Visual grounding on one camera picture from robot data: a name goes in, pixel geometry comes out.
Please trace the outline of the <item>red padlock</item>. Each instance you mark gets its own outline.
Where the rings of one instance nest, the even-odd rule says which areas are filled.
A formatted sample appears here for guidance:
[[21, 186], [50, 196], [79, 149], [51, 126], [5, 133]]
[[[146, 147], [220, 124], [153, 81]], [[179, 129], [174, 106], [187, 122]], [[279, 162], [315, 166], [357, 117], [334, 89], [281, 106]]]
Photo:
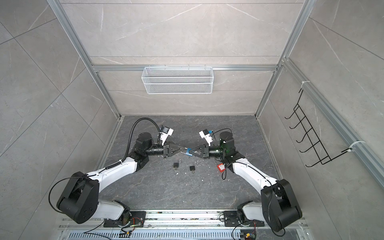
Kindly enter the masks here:
[[223, 173], [226, 170], [226, 165], [225, 164], [219, 164], [217, 165], [217, 168], [220, 173]]

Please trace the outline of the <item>blue padlock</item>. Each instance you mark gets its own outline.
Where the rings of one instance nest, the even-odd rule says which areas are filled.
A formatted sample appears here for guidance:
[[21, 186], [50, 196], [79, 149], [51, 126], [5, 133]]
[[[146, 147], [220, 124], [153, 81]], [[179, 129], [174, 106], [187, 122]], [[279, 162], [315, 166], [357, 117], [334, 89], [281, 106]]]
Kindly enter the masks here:
[[193, 154], [190, 153], [190, 148], [182, 148], [181, 153], [187, 156], [193, 156]]

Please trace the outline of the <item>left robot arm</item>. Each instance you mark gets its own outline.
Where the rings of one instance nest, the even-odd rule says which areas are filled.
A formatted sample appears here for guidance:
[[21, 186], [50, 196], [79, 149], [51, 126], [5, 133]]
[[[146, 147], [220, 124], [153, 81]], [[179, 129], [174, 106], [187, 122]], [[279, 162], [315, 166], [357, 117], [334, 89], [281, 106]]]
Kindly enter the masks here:
[[171, 157], [187, 148], [172, 142], [153, 142], [150, 133], [141, 133], [133, 150], [116, 163], [87, 174], [73, 174], [57, 201], [57, 209], [78, 224], [91, 218], [112, 221], [120, 227], [126, 226], [130, 208], [119, 201], [100, 200], [100, 192], [117, 180], [142, 169], [150, 156]]

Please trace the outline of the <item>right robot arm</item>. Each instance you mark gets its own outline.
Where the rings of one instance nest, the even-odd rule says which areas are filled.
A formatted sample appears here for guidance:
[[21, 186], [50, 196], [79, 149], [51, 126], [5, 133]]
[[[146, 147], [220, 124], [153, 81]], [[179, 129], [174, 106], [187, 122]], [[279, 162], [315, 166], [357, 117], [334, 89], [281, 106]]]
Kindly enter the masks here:
[[199, 158], [216, 158], [221, 161], [220, 169], [230, 170], [246, 180], [261, 196], [261, 205], [253, 201], [238, 206], [237, 214], [242, 223], [260, 221], [266, 223], [273, 232], [284, 230], [288, 225], [303, 217], [301, 207], [291, 184], [277, 180], [263, 173], [236, 150], [231, 132], [220, 133], [220, 140], [213, 143], [210, 135], [207, 143], [187, 149], [186, 154]]

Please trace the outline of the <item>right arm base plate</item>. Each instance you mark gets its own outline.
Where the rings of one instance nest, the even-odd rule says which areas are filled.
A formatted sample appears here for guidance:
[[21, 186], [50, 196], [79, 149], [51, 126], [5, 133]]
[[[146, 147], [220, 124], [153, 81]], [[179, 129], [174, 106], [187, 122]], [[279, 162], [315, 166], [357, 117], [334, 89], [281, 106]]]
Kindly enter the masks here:
[[224, 211], [218, 219], [225, 224], [226, 227], [235, 227], [239, 224], [244, 226], [264, 227], [265, 219], [263, 213], [260, 211]]

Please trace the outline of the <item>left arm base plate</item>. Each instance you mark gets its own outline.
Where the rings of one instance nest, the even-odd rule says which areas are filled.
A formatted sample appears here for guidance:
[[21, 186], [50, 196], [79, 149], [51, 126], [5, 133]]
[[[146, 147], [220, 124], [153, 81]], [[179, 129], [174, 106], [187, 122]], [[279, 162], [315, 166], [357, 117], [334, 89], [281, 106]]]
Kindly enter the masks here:
[[123, 227], [142, 227], [146, 219], [147, 212], [133, 211], [123, 213], [118, 220], [106, 220], [104, 228], [123, 228]]

